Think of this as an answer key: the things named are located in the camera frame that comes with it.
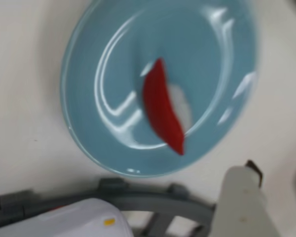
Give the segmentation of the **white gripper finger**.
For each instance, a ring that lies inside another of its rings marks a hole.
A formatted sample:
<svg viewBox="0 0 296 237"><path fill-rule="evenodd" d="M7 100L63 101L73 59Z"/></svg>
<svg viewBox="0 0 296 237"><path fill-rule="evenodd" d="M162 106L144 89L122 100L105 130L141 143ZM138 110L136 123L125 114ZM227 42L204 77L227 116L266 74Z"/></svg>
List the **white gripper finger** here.
<svg viewBox="0 0 296 237"><path fill-rule="evenodd" d="M262 172L251 160L226 172L211 224L211 236L270 236L270 217L260 190L262 178Z"/></svg>

